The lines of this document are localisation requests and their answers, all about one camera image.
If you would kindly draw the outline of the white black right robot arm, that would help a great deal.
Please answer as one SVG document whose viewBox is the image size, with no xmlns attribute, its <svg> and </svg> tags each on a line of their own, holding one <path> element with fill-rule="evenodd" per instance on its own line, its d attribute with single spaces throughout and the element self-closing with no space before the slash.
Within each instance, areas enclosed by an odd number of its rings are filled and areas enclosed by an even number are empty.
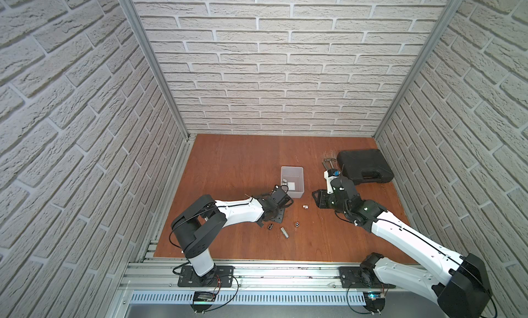
<svg viewBox="0 0 528 318">
<path fill-rule="evenodd" d="M 354 182 L 336 169 L 324 172 L 326 188 L 313 192 L 320 209 L 363 228 L 396 246 L 420 266 L 399 264 L 380 253 L 372 253 L 360 264 L 360 279 L 391 284 L 420 295 L 438 305 L 448 317 L 481 317 L 494 305 L 485 263 L 476 255 L 463 256 L 427 238 L 383 205 L 361 198 Z"/>
</svg>

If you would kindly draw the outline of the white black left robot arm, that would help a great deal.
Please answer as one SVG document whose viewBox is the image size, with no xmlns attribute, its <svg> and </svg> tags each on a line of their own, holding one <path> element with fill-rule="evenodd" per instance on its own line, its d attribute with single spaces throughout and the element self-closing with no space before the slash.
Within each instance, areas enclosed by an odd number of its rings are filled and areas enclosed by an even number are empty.
<svg viewBox="0 0 528 318">
<path fill-rule="evenodd" d="M 276 185 L 271 192 L 240 201 L 214 200 L 205 194 L 184 210 L 170 229 L 194 273 L 203 278 L 215 271 L 209 246 L 222 229 L 240 223 L 262 227 L 273 221 L 294 203 L 288 190 L 286 185 Z"/>
</svg>

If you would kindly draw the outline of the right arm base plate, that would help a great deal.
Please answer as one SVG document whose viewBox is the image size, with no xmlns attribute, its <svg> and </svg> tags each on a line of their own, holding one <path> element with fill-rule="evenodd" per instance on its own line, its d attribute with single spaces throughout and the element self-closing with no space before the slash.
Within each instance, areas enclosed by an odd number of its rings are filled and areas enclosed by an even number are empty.
<svg viewBox="0 0 528 318">
<path fill-rule="evenodd" d="M 391 284 L 382 284 L 374 272 L 367 271 L 361 267 L 339 267 L 338 268 L 342 288 L 367 288 L 367 289 L 394 289 Z"/>
</svg>

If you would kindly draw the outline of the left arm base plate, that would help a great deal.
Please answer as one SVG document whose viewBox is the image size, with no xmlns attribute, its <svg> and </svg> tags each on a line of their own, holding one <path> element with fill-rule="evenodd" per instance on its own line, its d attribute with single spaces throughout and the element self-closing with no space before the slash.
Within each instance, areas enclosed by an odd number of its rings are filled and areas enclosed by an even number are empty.
<svg viewBox="0 0 528 318">
<path fill-rule="evenodd" d="M 215 266 L 214 269 L 204 276 L 198 276 L 191 266 L 184 266 L 179 272 L 177 285 L 182 288 L 189 287 L 227 287 L 232 286 L 235 268 L 233 266 L 221 265 Z"/>
</svg>

